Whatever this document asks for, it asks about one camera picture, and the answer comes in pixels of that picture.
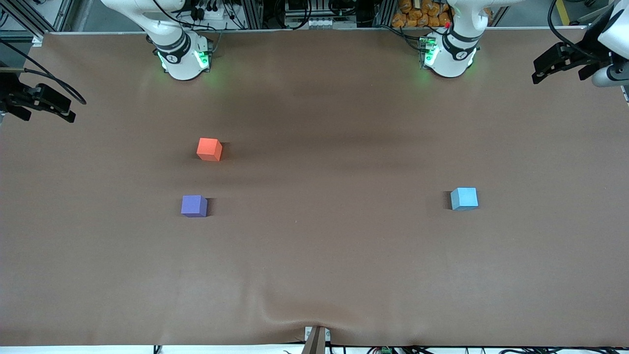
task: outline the light blue cube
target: light blue cube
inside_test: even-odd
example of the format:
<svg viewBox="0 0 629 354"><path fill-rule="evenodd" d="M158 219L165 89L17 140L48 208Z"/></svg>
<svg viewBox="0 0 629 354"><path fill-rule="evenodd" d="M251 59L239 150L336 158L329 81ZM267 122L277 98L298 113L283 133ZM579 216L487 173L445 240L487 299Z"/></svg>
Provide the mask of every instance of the light blue cube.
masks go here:
<svg viewBox="0 0 629 354"><path fill-rule="evenodd" d="M450 193L450 198L452 199L452 210L472 210L478 207L478 198L474 187L458 187Z"/></svg>

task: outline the black cable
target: black cable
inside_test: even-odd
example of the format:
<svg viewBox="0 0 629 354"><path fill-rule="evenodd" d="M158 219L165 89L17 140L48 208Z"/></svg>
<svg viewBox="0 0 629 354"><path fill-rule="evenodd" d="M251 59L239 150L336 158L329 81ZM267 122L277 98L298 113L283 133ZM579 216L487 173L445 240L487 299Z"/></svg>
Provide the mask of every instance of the black cable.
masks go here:
<svg viewBox="0 0 629 354"><path fill-rule="evenodd" d="M282 13L282 9L280 8L280 5L282 4L283 0L276 0L276 5L275 5L275 18L277 21L277 24L281 27L281 28L286 28L286 24L284 23L284 21L280 20L280 15Z"/></svg>
<svg viewBox="0 0 629 354"><path fill-rule="evenodd" d="M175 18L177 18L177 19L178 19L178 18L180 18L180 17L181 17L181 13L183 12L183 10L184 10L183 8L181 8L180 10L178 10L178 11L176 12L177 14L175 15Z"/></svg>
<svg viewBox="0 0 629 354"><path fill-rule="evenodd" d="M558 348L554 348L554 349L544 348L544 349L542 350L542 353L543 353L543 354L555 354L555 353L557 353L558 351L560 351L560 350L564 350L564 349L565 349L565 347L558 347Z"/></svg>
<svg viewBox="0 0 629 354"><path fill-rule="evenodd" d="M350 16L356 13L356 6L357 6L356 4L358 4L358 2L356 2L353 8L347 10L346 12L343 12L340 6L337 6L337 9L334 9L332 4L335 4L335 3L336 3L335 0L328 1L328 9L330 10L330 12L332 12L333 14L337 16Z"/></svg>
<svg viewBox="0 0 629 354"><path fill-rule="evenodd" d="M600 350L599 348L578 348L578 349L595 351L596 353L600 353L600 354L608 354L607 352Z"/></svg>
<svg viewBox="0 0 629 354"><path fill-rule="evenodd" d="M373 26L373 22L376 19L376 16L378 15L376 13L376 8L378 7L378 5L376 4L373 8L370 9L369 14L371 15L371 18L369 20L364 20L364 21L356 21L356 24L359 23L372 23L371 25Z"/></svg>
<svg viewBox="0 0 629 354"><path fill-rule="evenodd" d="M436 29L434 29L434 28L432 28L432 27L430 27L430 26L428 26L428 25L426 25L426 26L424 26L424 27L429 28L431 31L433 31L433 32L435 32L435 33L437 33L437 34L439 34L439 35L444 35L444 34L446 34L446 33L448 32L448 29L447 29L447 28L443 31L443 33L439 33L439 31L437 31Z"/></svg>
<svg viewBox="0 0 629 354"><path fill-rule="evenodd" d="M376 28L386 28L387 30L395 33L396 36L401 37L404 34L400 34L398 31L395 30L395 28L391 27L391 26L387 26L387 25L377 25ZM409 36L409 35L404 35L406 38L408 39L414 39L414 40L419 40L419 37L413 37L413 36Z"/></svg>
<svg viewBox="0 0 629 354"><path fill-rule="evenodd" d="M191 27L192 29L194 29L194 27L202 27L202 28L207 28L207 29L209 29L209 30L218 31L217 29L215 29L215 28L214 28L214 27L212 27L212 26L207 26L207 25L195 25L194 23L188 23L188 22L185 22L185 21L179 21L178 19L176 19L176 18L172 17L172 16L171 16L168 12L166 12L166 10L164 10L164 9L162 8L162 6L161 6L161 5L157 2L157 0L153 0L153 2L155 3L155 5L157 5L157 7L159 8L159 10L160 10L160 11L161 11L164 15L166 15L166 17L168 17L169 19L171 19L172 21L175 21L176 23L178 23L178 24L180 24L180 25L189 26L189 27Z"/></svg>
<svg viewBox="0 0 629 354"><path fill-rule="evenodd" d="M507 353L516 353L516 354L531 354L534 353L534 350L528 349L528 348L522 348L522 350L515 350L515 349L505 349L500 351L500 354L507 354Z"/></svg>
<svg viewBox="0 0 629 354"><path fill-rule="evenodd" d="M61 88L63 88L66 92L68 92L72 97L74 97L74 99L76 99L80 104L85 105L87 102L85 101L85 98L83 98L83 96L81 96L81 94L74 89L72 86L70 86L69 84L57 79L50 71L48 71L48 69L46 69L45 67L43 67L41 64L39 64L37 61L35 61L35 59L29 57L27 54L25 54L24 52L22 52L20 49L17 49L16 47L12 46L10 43L8 43L7 41L3 40L2 38L0 38L0 43L4 44L5 46L9 47L11 50L13 50L14 52L16 52L17 54L20 54L21 56L23 56L24 58L26 58L28 61L30 61L31 63L33 63L35 66L37 66L38 68L40 68L43 72L41 72L41 74L46 74L46 75L42 75L45 76L49 79L52 79L54 81L56 81ZM24 72L30 72L32 74L36 74L39 75L38 73L40 73L39 71L34 71L31 69L24 69Z"/></svg>
<svg viewBox="0 0 629 354"><path fill-rule="evenodd" d="M313 5L310 1L311 0L304 0L304 2L306 3L304 6L304 20L299 24L299 26L293 28L293 30L298 30L302 28L305 24L308 23L308 21L310 21L310 16L313 13Z"/></svg>
<svg viewBox="0 0 629 354"><path fill-rule="evenodd" d="M552 11L555 9L555 6L557 5L557 0L552 0L552 4L550 5L550 9L548 9L548 27L550 27L550 31L557 37L559 38L562 42L564 42L566 45L568 45L569 47L572 47L573 49L577 50L578 52L580 52L581 54L585 55L586 57L590 58L590 59L594 59L596 61L598 61L599 59L594 56L591 53L586 52L585 50L581 49L579 46L577 46L576 44L572 43L571 41L568 40L568 38L564 37L561 33L559 33L559 31L557 31L557 29L555 28L555 25L553 25L552 23Z"/></svg>
<svg viewBox="0 0 629 354"><path fill-rule="evenodd" d="M234 22L234 25L238 26L238 28L240 28L241 30L246 30L245 25L243 25L242 22L240 22L240 18L238 18L238 15L236 14L236 10L234 10L233 2L231 0L223 0L223 6L225 7L225 10L227 10L227 4L230 5L231 13L233 14L234 18L236 19L236 20L234 20L234 18L231 18L231 16L230 16L231 21Z"/></svg>
<svg viewBox="0 0 629 354"><path fill-rule="evenodd" d="M409 47L417 50L418 52L421 52L421 49L419 49L419 47L415 47L410 40L408 40L408 38L406 38L406 35L404 34L404 32L402 32L402 28L399 28L399 34L401 35L402 38L404 38L404 41L406 42L406 44L408 44Z"/></svg>
<svg viewBox="0 0 629 354"><path fill-rule="evenodd" d="M0 27L4 26L8 20L9 20L9 14L5 12L4 10L2 10L2 14L0 14L0 21L2 21L2 24L0 24Z"/></svg>

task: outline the orange cube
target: orange cube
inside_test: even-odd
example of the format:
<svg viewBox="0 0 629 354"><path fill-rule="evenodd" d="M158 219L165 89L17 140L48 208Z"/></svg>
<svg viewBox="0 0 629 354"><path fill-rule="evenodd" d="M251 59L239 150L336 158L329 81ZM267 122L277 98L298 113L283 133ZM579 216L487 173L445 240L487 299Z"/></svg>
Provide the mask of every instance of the orange cube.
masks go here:
<svg viewBox="0 0 629 354"><path fill-rule="evenodd" d="M203 161L220 161L221 152L223 152L223 146L218 139L200 138L199 147L197 148L197 155Z"/></svg>

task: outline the table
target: table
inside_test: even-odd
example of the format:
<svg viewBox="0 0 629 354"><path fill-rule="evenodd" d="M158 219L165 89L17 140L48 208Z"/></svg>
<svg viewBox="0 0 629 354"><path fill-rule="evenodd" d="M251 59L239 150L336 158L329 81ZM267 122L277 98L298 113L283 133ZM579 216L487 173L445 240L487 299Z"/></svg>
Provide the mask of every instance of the table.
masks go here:
<svg viewBox="0 0 629 354"><path fill-rule="evenodd" d="M576 72L534 86L555 42L488 31L442 79L386 31L235 33L177 82L141 35L47 35L31 53L88 105L4 119L0 344L320 324L344 345L629 345L629 110ZM479 209L449 210L459 186ZM181 216L187 194L212 215Z"/></svg>

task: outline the foam cube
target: foam cube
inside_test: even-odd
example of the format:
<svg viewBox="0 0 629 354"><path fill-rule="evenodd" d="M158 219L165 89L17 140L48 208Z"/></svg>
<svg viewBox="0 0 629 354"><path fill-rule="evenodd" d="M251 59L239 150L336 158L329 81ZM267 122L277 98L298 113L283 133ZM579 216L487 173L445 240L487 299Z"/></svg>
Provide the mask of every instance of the foam cube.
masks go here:
<svg viewBox="0 0 629 354"><path fill-rule="evenodd" d="M223 146L218 139L200 138L199 147L197 147L197 155L203 161L220 161Z"/></svg>
<svg viewBox="0 0 629 354"><path fill-rule="evenodd" d="M208 200L202 195L184 195L181 202L181 214L187 217L208 216Z"/></svg>
<svg viewBox="0 0 629 354"><path fill-rule="evenodd" d="M452 210L472 210L478 207L476 188L458 187L450 193L452 199Z"/></svg>

